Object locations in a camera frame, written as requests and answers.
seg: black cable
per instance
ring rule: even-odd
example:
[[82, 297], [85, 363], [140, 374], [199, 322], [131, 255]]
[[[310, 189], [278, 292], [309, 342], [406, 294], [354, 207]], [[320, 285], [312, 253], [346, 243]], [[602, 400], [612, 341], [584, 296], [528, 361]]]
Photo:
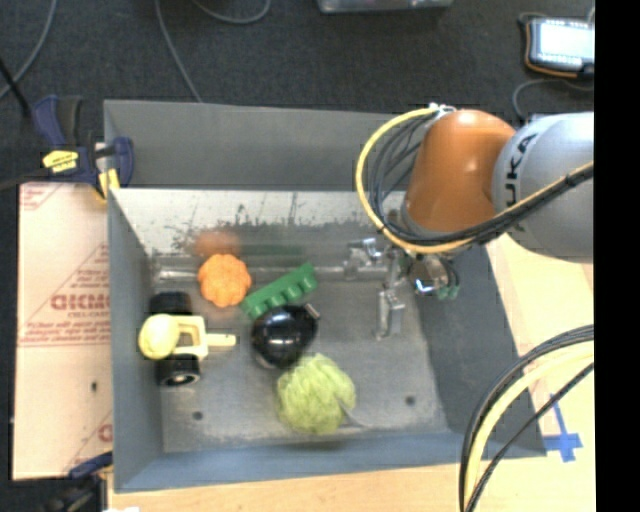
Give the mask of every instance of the black cable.
[[437, 245], [440, 243], [454, 242], [461, 239], [472, 238], [476, 243], [486, 243], [489, 240], [496, 238], [504, 233], [508, 228], [517, 224], [525, 217], [536, 212], [541, 207], [551, 202], [556, 197], [567, 192], [571, 188], [575, 187], [582, 181], [586, 181], [593, 177], [594, 165], [593, 163], [583, 166], [575, 176], [575, 179], [569, 181], [567, 179], [557, 183], [550, 187], [546, 192], [540, 194], [530, 202], [522, 200], [516, 204], [516, 206], [508, 213], [498, 214], [496, 217], [472, 226], [471, 228], [449, 233], [447, 235], [441, 235], [430, 239], [417, 239], [416, 235], [405, 232], [404, 237], [407, 240], [412, 240], [420, 245]]
[[[24, 74], [29, 70], [31, 65], [34, 63], [34, 61], [38, 57], [38, 55], [40, 53], [40, 50], [42, 49], [42, 46], [44, 45], [44, 42], [47, 39], [47, 36], [49, 35], [49, 31], [51, 30], [51, 25], [53, 23], [53, 17], [54, 17], [54, 14], [56, 12], [57, 7], [58, 7], [58, 0], [51, 0], [51, 6], [49, 7], [49, 13], [47, 14], [47, 20], [45, 22], [44, 29], [42, 30], [42, 33], [40, 34], [40, 38], [38, 39], [38, 42], [36, 43], [36, 46], [31, 51], [31, 54], [27, 58], [27, 61], [22, 65], [22, 67], [18, 70], [18, 72], [12, 77], [13, 81], [16, 84], [22, 79]], [[7, 85], [2, 90], [0, 90], [0, 100], [2, 98], [4, 98], [9, 93], [10, 90], [11, 90], [11, 86], [10, 85]]]
[[569, 393], [576, 385], [578, 385], [582, 380], [584, 380], [587, 375], [589, 375], [595, 368], [595, 364], [591, 363], [583, 368], [580, 372], [578, 372], [569, 382], [567, 382], [555, 395], [553, 395], [545, 404], [529, 418], [522, 427], [516, 432], [505, 444], [504, 446], [496, 453], [496, 455], [491, 459], [491, 462], [486, 467], [482, 476], [478, 480], [478, 484], [474, 487], [471, 496], [469, 497], [469, 501], [467, 502], [467, 506], [464, 509], [464, 512], [473, 512], [478, 504], [480, 496], [484, 491], [487, 483], [489, 482], [489, 478], [493, 475], [498, 463], [504, 458], [507, 451], [511, 447], [511, 445], [522, 435], [522, 433], [529, 428], [534, 422], [538, 421], [542, 416], [544, 416], [554, 404], [560, 401], [564, 396]]
[[533, 18], [546, 18], [547, 15], [542, 12], [521, 12], [518, 14], [518, 23], [520, 25], [525, 25]]
[[475, 436], [488, 410], [500, 397], [508, 384], [532, 361], [535, 361], [536, 359], [556, 350], [570, 347], [578, 343], [589, 342], [593, 339], [593, 325], [579, 327], [577, 329], [573, 329], [571, 331], [567, 331], [558, 336], [555, 336], [550, 340], [542, 343], [541, 345], [538, 345], [534, 349], [530, 350], [527, 354], [519, 358], [515, 363], [504, 370], [504, 372], [499, 375], [488, 387], [483, 398], [478, 402], [478, 405], [471, 415], [471, 419], [469, 420], [462, 443], [462, 452], [460, 455], [460, 473], [458, 480], [458, 499], [460, 510], [464, 510], [465, 476], [467, 472], [467, 465], [469, 462], [469, 455], [471, 447], [473, 446], [473, 442], [475, 440]]
[[[219, 21], [222, 21], [224, 23], [229, 23], [232, 25], [249, 25], [251, 23], [260, 21], [262, 18], [264, 18], [267, 15], [267, 13], [269, 12], [269, 9], [271, 8], [271, 0], [267, 0], [263, 9], [255, 16], [251, 16], [250, 18], [231, 18], [207, 9], [196, 0], [192, 0], [192, 3], [195, 6], [197, 6], [200, 10], [208, 14], [209, 16]], [[198, 93], [198, 90], [196, 89], [195, 85], [193, 85], [193, 82], [191, 81], [191, 78], [189, 77], [189, 74], [187, 73], [187, 70], [184, 67], [184, 63], [182, 62], [182, 59], [180, 59], [180, 56], [178, 55], [178, 52], [173, 44], [173, 41], [171, 40], [169, 31], [167, 30], [167, 27], [164, 23], [162, 10], [160, 9], [160, 0], [154, 0], [154, 6], [156, 11], [156, 17], [158, 18], [158, 24], [160, 26], [160, 31], [162, 32], [164, 40], [167, 43], [167, 46], [169, 47], [169, 51], [171, 52], [171, 56], [173, 57], [173, 60], [175, 61], [176, 66], [178, 66], [178, 70], [180, 71], [182, 78], [187, 83], [187, 86], [189, 87], [191, 94], [198, 101], [198, 103], [203, 103], [202, 97]]]
[[527, 89], [534, 85], [551, 84], [551, 83], [562, 83], [565, 86], [570, 87], [571, 89], [584, 91], [584, 92], [591, 92], [594, 90], [593, 85], [588, 87], [581, 87], [579, 85], [573, 84], [568, 80], [564, 80], [562, 78], [537, 78], [535, 80], [529, 80], [528, 82], [521, 83], [518, 87], [515, 88], [515, 90], [511, 94], [511, 106], [513, 107], [513, 110], [516, 112], [516, 115], [518, 116], [518, 119], [521, 122], [525, 122], [529, 116], [526, 116], [520, 109], [520, 105], [518, 101], [518, 97], [520, 96], [520, 93], [524, 89]]
[[388, 176], [395, 167], [400, 163], [398, 158], [395, 158], [393, 163], [390, 163], [391, 159], [394, 156], [394, 153], [397, 151], [397, 148], [403, 142], [403, 138], [406, 137], [405, 142], [405, 151], [406, 146], [408, 146], [411, 137], [415, 133], [415, 130], [418, 129], [426, 120], [432, 118], [429, 117], [420, 117], [417, 119], [413, 119], [410, 122], [400, 126], [395, 133], [389, 136], [389, 140], [386, 144], [384, 144], [379, 153], [376, 155], [372, 166], [372, 174], [369, 180], [369, 198], [370, 202], [373, 205], [380, 205], [380, 194], [382, 191], [382, 185], [386, 176]]
[[162, 17], [162, 11], [160, 9], [160, 0], [154, 0], [154, 4], [156, 9], [156, 17], [158, 18], [158, 24], [160, 25], [160, 30], [162, 32], [162, 35], [164, 36], [164, 40], [166, 41], [167, 46], [169, 47], [169, 51], [173, 56], [173, 60], [178, 66], [178, 69], [180, 70], [180, 74], [182, 75], [182, 78], [184, 79], [185, 82], [187, 82], [187, 86], [189, 87], [191, 94], [193, 94], [194, 98], [198, 101], [198, 103], [203, 103], [202, 98], [200, 97], [200, 94], [198, 94], [198, 91], [196, 90], [195, 86], [193, 85], [193, 82], [191, 81], [191, 78], [189, 78], [187, 71], [184, 69], [184, 64], [182, 63], [182, 60], [180, 59], [178, 52], [173, 46], [173, 42], [171, 41], [171, 36], [167, 31], [167, 27], [164, 24], [164, 18]]
[[[415, 133], [418, 130], [418, 128], [420, 128], [423, 125], [424, 125], [424, 120], [422, 120], [422, 119], [418, 119], [414, 123], [409, 123], [407, 125], [408, 131], [407, 131], [407, 134], [405, 136], [406, 137], [406, 141], [404, 143], [404, 148], [402, 149], [402, 151], [398, 151], [397, 150], [397, 146], [399, 146], [402, 143], [402, 138], [400, 136], [398, 136], [398, 140], [394, 144], [394, 146], [396, 146], [396, 147], [393, 148], [393, 151], [391, 153], [391, 157], [393, 157], [393, 160], [391, 160], [391, 157], [390, 157], [389, 161], [384, 166], [384, 168], [386, 169], [385, 170], [385, 176], [383, 177], [382, 180], [379, 180], [377, 182], [377, 186], [376, 186], [376, 189], [375, 189], [375, 196], [373, 198], [373, 202], [376, 205], [376, 208], [375, 208], [374, 211], [379, 213], [379, 216], [380, 216], [381, 219], [385, 218], [385, 214], [384, 214], [384, 210], [383, 210], [383, 207], [382, 207], [382, 203], [389, 196], [389, 194], [400, 185], [402, 180], [404, 180], [409, 175], [409, 173], [411, 172], [411, 170], [413, 168], [413, 163], [415, 162], [415, 159], [416, 159], [416, 156], [417, 156], [416, 153], [417, 153], [417, 150], [420, 147], [420, 144], [422, 143], [422, 141], [416, 142], [412, 146], [409, 146], [409, 143], [411, 142], [411, 139], [415, 136]], [[408, 156], [412, 156], [412, 159], [409, 162], [409, 165], [396, 178], [396, 180], [387, 188], [387, 191], [385, 192], [383, 190], [384, 178], [388, 178], [391, 175], [391, 173], [393, 173], [395, 171], [395, 169], [404, 160], [406, 160], [406, 158]]]
[[18, 100], [18, 103], [20, 103], [22, 114], [25, 117], [29, 117], [31, 115], [31, 107], [29, 106], [29, 102], [23, 96], [22, 92], [18, 88], [18, 84], [16, 84], [15, 80], [11, 76], [11, 72], [5, 66], [1, 56], [0, 56], [0, 74], [4, 76], [4, 79], [7, 81], [7, 84], [9, 84], [9, 88], [11, 89], [11, 92], [13, 92], [14, 96]]
[[191, 0], [191, 3], [212, 18], [224, 23], [229, 23], [231, 25], [249, 25], [251, 23], [256, 23], [257, 21], [260, 21], [262, 18], [264, 18], [269, 12], [269, 9], [271, 9], [271, 0], [266, 0], [264, 6], [260, 10], [260, 12], [258, 12], [258, 14], [255, 14], [254, 16], [250, 16], [248, 18], [233, 18], [231, 16], [225, 16], [224, 14], [220, 14], [218, 12], [207, 9], [197, 0]]

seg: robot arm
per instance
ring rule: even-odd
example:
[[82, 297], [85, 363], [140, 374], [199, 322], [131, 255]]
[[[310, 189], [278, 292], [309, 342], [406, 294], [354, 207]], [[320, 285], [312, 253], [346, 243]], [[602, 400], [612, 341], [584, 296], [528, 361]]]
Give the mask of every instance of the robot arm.
[[[368, 166], [368, 196], [364, 169], [378, 140], [385, 140], [381, 153], [410, 147], [398, 137], [407, 132], [402, 125], [416, 119], [426, 123], [426, 133], [416, 145], [400, 218], [394, 222], [382, 208], [388, 195], [382, 183], [394, 171], [385, 162], [407, 155], [378, 157]], [[529, 250], [591, 262], [593, 120], [592, 112], [554, 115], [516, 132], [476, 110], [413, 111], [389, 121], [365, 144], [356, 187], [376, 227], [410, 254], [451, 256], [508, 232]]]

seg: electronic device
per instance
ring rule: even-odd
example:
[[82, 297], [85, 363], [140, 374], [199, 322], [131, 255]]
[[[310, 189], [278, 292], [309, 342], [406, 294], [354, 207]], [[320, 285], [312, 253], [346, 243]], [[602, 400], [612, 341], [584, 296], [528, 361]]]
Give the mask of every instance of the electronic device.
[[595, 24], [570, 18], [533, 17], [524, 22], [525, 64], [566, 78], [595, 74]]
[[448, 7], [453, 0], [317, 0], [325, 14]]

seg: yellow green sponge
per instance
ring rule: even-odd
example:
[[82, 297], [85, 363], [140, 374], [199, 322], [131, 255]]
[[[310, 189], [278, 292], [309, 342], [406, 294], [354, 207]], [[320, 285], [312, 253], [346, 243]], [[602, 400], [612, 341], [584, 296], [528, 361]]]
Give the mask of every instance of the yellow green sponge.
[[351, 378], [322, 354], [304, 356], [277, 382], [278, 416], [292, 429], [330, 434], [356, 405]]

